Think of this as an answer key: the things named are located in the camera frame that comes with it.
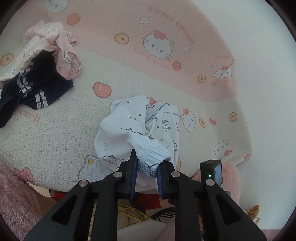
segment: red sock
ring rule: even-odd
[[[159,194],[141,194],[135,201],[145,210],[161,208]]]
[[[54,201],[58,202],[63,196],[65,196],[64,193],[62,193],[62,192],[57,192],[57,193],[56,193],[54,196],[52,196],[51,198],[52,198]]]

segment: silver screw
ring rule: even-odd
[[[213,186],[213,185],[215,184],[215,181],[212,180],[212,179],[208,179],[208,180],[205,181],[205,183],[206,183],[207,185],[209,185],[209,186]]]
[[[122,173],[121,172],[114,172],[113,176],[116,177],[116,178],[119,178],[119,177],[122,176]]]
[[[79,182],[79,186],[81,186],[81,187],[85,187],[85,186],[87,186],[87,185],[88,185],[87,180],[81,180],[81,181]]]
[[[180,173],[177,172],[177,171],[173,171],[173,172],[171,173],[171,175],[172,175],[173,177],[180,177]]]

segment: pink cartoon print clothing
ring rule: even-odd
[[[3,86],[7,80],[25,70],[31,60],[42,50],[53,52],[57,71],[62,77],[66,80],[78,77],[81,71],[81,62],[72,47],[76,42],[72,32],[64,30],[61,23],[44,24],[43,21],[40,21],[25,32],[23,38],[25,48],[16,58],[11,69],[0,76],[0,85]]]

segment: white cartoon print clothing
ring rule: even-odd
[[[44,24],[43,21],[40,21],[25,32],[23,38],[25,48],[16,58],[11,69],[0,76],[0,85],[4,85],[7,80],[25,70],[31,60],[42,50],[54,52],[56,69],[66,80],[78,77],[81,71],[81,62],[72,47],[76,42],[72,32],[64,30],[61,23]]]
[[[151,177],[156,177],[158,165],[168,160],[176,167],[178,162],[178,119],[177,107],[165,102],[151,105],[146,96],[115,100],[95,138],[96,154],[104,166],[117,171],[135,149],[140,171],[137,182],[156,187]]]

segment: hello kitty blanket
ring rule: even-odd
[[[192,2],[28,0],[0,35],[0,75],[22,51],[25,31],[41,20],[73,33],[83,69],[60,100],[40,110],[19,106],[0,130],[0,158],[30,171],[33,183],[67,191],[77,180],[111,173],[94,139],[112,101],[136,95],[178,108],[176,168],[186,175],[208,159],[238,164],[251,156],[234,58]]]

